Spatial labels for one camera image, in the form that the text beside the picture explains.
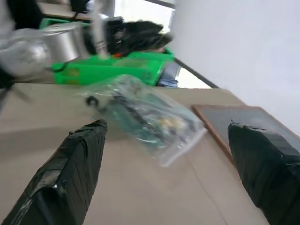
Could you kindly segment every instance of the plastic wrap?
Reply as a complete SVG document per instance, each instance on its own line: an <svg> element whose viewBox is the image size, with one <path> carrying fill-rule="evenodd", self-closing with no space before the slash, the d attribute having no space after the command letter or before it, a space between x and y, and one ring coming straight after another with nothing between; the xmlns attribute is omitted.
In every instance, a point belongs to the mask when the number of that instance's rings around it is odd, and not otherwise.
<svg viewBox="0 0 300 225"><path fill-rule="evenodd" d="M106 131L106 122L98 120L70 133L2 225L83 224L98 181Z"/></svg>
<svg viewBox="0 0 300 225"><path fill-rule="evenodd" d="M81 95L98 116L118 121L121 129L144 144L164 167L188 151L206 131L187 108L132 76L91 85Z"/></svg>
<svg viewBox="0 0 300 225"><path fill-rule="evenodd" d="M228 134L243 186L268 222L300 224L300 153L264 129L231 124Z"/></svg>

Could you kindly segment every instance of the green plastic crate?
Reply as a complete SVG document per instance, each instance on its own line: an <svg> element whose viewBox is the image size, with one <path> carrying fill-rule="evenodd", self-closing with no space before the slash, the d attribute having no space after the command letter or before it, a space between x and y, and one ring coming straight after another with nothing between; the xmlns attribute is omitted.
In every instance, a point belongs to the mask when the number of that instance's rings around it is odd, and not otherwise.
<svg viewBox="0 0 300 225"><path fill-rule="evenodd" d="M46 18L41 22L39 28L67 22L66 20ZM121 59L111 56L107 60L102 60L94 55L87 60L76 60L68 63L64 71L54 73L54 79L59 84L89 85L107 78L127 74L140 78L149 86L155 86L165 63L172 60L173 54L167 48L165 53L132 52ZM62 63L54 63L52 68L59 69L62 65Z"/></svg>

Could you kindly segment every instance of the white wall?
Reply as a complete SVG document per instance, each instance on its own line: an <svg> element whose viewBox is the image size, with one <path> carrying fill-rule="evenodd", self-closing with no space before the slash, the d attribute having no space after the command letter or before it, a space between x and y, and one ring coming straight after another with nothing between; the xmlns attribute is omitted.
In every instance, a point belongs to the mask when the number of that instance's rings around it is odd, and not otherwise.
<svg viewBox="0 0 300 225"><path fill-rule="evenodd" d="M300 1L179 0L176 57L300 135Z"/></svg>

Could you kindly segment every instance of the brown board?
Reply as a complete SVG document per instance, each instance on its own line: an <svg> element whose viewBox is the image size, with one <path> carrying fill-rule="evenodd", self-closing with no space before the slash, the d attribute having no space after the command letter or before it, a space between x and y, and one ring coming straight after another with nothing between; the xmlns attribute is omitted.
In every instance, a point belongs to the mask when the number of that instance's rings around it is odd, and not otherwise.
<svg viewBox="0 0 300 225"><path fill-rule="evenodd" d="M259 127L277 133L300 152L300 138L260 107L247 105L194 105L193 110L205 123L207 129L233 164L227 132L231 122Z"/></svg>

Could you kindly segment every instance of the clear plastic bag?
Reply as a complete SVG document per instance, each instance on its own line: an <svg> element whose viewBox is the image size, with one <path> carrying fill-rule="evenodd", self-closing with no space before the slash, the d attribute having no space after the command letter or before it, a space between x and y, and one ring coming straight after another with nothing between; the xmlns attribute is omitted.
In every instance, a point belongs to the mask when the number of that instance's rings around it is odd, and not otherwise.
<svg viewBox="0 0 300 225"><path fill-rule="evenodd" d="M93 84L81 95L99 117L117 120L163 167L187 152L206 132L191 111L133 76Z"/></svg>

